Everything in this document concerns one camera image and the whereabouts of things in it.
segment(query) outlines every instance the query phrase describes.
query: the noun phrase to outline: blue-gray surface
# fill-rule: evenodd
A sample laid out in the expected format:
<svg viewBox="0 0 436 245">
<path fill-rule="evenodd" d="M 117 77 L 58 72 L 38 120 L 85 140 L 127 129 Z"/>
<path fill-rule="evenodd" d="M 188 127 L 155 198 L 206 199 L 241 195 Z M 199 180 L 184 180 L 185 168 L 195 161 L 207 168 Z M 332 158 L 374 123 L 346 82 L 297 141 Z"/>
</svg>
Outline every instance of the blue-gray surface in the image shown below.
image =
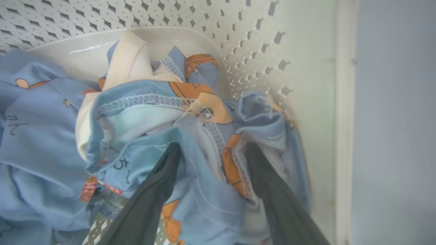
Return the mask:
<svg viewBox="0 0 436 245">
<path fill-rule="evenodd" d="M 436 244 L 436 0 L 361 0 L 354 245 Z"/>
</svg>

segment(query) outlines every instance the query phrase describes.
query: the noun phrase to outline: white plastic basket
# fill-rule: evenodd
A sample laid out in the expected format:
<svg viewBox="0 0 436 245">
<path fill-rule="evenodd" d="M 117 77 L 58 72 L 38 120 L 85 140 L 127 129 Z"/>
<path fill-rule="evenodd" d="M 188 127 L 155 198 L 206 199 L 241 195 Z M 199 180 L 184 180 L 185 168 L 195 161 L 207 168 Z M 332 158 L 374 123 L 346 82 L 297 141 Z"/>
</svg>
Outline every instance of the white plastic basket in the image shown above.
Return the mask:
<svg viewBox="0 0 436 245">
<path fill-rule="evenodd" d="M 224 67 L 221 97 L 262 90 L 292 115 L 307 159 L 312 217 L 332 244 L 346 245 L 356 1 L 4 0 L 0 54 L 30 50 L 72 76 L 97 80 L 119 30 L 131 28 L 149 43 L 152 59 L 173 45 L 185 55 L 214 55 Z"/>
</svg>

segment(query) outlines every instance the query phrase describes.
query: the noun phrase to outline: white fabric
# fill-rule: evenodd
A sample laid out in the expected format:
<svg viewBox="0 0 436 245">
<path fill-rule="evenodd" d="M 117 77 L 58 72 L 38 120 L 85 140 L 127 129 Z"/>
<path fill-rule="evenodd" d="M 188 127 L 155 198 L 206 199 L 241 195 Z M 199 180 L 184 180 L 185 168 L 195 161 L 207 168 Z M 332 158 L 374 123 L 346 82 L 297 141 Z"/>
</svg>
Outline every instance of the white fabric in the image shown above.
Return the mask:
<svg viewBox="0 0 436 245">
<path fill-rule="evenodd" d="M 147 42 L 136 36 L 132 31 L 126 30 L 113 52 L 102 91 L 142 79 L 182 82 L 162 65 L 155 71 L 155 74 L 153 75 L 151 68 Z M 87 93 L 77 116 L 75 128 L 77 150 L 85 161 L 86 147 L 91 135 L 90 112 L 99 94 L 100 92 Z"/>
</svg>

